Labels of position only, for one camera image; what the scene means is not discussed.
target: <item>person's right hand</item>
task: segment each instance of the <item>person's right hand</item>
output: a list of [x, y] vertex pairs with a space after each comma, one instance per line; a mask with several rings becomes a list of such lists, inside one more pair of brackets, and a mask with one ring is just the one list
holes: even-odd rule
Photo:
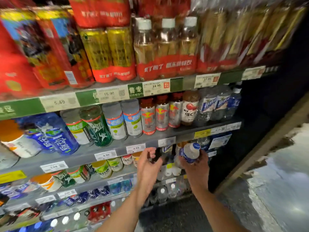
[[182, 156], [178, 156], [182, 167], [186, 170], [187, 177], [195, 196], [203, 191], [208, 191], [208, 155], [205, 151], [200, 150], [199, 158], [189, 164]]

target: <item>hand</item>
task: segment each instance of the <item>hand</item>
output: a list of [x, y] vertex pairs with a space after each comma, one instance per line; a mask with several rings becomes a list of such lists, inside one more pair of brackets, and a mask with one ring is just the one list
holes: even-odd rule
[[178, 156], [182, 167], [186, 170], [187, 177], [193, 194], [197, 197], [203, 191], [208, 191], [208, 155], [205, 151], [200, 150], [199, 158], [189, 164], [182, 156]]
[[148, 158], [155, 158], [155, 147], [149, 147], [143, 150], [137, 162], [137, 195], [138, 206], [142, 207], [148, 195], [150, 194], [156, 180], [158, 172], [162, 166], [163, 160], [160, 157], [156, 163], [152, 164]]

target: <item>green bottle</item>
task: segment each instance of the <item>green bottle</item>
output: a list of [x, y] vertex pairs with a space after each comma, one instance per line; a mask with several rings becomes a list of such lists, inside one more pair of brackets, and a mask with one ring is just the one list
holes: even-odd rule
[[98, 105], [81, 108], [80, 118], [88, 124], [88, 129], [95, 145], [107, 147], [113, 141], [108, 130], [101, 107]]

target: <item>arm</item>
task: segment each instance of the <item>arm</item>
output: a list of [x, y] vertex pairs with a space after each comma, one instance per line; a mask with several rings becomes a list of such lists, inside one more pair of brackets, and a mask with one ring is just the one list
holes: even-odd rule
[[142, 152], [137, 162], [137, 184], [134, 190], [121, 207], [113, 212], [96, 232], [134, 231], [139, 212], [157, 180], [158, 172], [163, 163], [161, 158], [154, 164], [148, 161], [149, 157], [155, 157], [155, 150], [156, 148], [151, 147]]
[[189, 164], [179, 156], [185, 168], [193, 194], [199, 201], [214, 232], [248, 232], [234, 218], [233, 214], [208, 191], [208, 155], [200, 151], [199, 160]]

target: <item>yellow price tag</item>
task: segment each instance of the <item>yellow price tag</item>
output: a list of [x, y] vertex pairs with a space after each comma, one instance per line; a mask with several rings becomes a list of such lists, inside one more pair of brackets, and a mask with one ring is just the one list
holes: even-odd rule
[[210, 134], [211, 134], [211, 129], [206, 129], [206, 130], [202, 130], [199, 132], [195, 132], [194, 139], [207, 137], [207, 136], [210, 136]]
[[26, 178], [27, 176], [21, 171], [14, 171], [7, 174], [0, 175], [0, 184], [6, 183], [6, 182], [12, 182], [19, 179]]
[[174, 163], [170, 163], [170, 164], [167, 164], [167, 165], [166, 165], [166, 168], [167, 168], [167, 169], [171, 169], [173, 166], [174, 166]]

